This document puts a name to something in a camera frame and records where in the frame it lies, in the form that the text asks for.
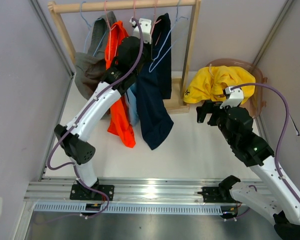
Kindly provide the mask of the yellow shorts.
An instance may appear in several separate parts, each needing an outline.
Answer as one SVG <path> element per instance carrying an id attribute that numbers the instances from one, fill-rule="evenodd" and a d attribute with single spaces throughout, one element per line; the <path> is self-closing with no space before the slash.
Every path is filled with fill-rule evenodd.
<path id="1" fill-rule="evenodd" d="M 183 95 L 183 101 L 197 104 L 211 100 L 226 100 L 223 90 L 227 87 L 255 83 L 256 78 L 239 66 L 207 66 L 201 68 L 194 76 Z"/>

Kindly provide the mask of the navy blue shorts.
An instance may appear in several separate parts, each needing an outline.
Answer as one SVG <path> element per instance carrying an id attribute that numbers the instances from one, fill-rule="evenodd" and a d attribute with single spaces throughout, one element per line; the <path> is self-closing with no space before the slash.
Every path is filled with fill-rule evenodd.
<path id="1" fill-rule="evenodd" d="M 166 140 L 174 125 L 164 105 L 172 95 L 171 19 L 165 13 L 157 20 L 152 34 L 153 62 L 144 64 L 136 82 L 141 135 L 151 150 Z"/>

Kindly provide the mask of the pink hanger of navy shorts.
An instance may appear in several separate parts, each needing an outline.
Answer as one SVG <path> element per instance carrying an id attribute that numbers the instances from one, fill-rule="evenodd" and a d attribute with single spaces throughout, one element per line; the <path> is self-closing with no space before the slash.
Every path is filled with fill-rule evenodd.
<path id="1" fill-rule="evenodd" d="M 159 0 L 155 0 L 154 1 L 153 22 L 152 22 L 151 30 L 150 30 L 150 37 L 151 37 L 151 43 L 150 43 L 150 45 L 151 46 L 153 45 L 153 32 L 154 32 L 155 26 L 156 26 L 156 24 L 158 24 L 160 22 L 160 20 L 157 20 L 157 7 L 158 7 L 158 3 L 159 3 Z"/>

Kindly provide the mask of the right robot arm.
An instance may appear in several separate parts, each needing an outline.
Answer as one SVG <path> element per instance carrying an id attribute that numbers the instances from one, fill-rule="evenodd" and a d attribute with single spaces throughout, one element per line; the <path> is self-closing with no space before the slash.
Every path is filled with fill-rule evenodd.
<path id="1" fill-rule="evenodd" d="M 219 198 L 247 205 L 268 220 L 281 239 L 300 240 L 300 191 L 275 164 L 272 148 L 253 132 L 254 120 L 249 112 L 239 106 L 221 108 L 221 102 L 210 100 L 198 106 L 196 112 L 198 123 L 210 115 L 208 125 L 218 127 L 234 155 L 263 181 L 274 200 L 232 175 L 219 184 Z"/>

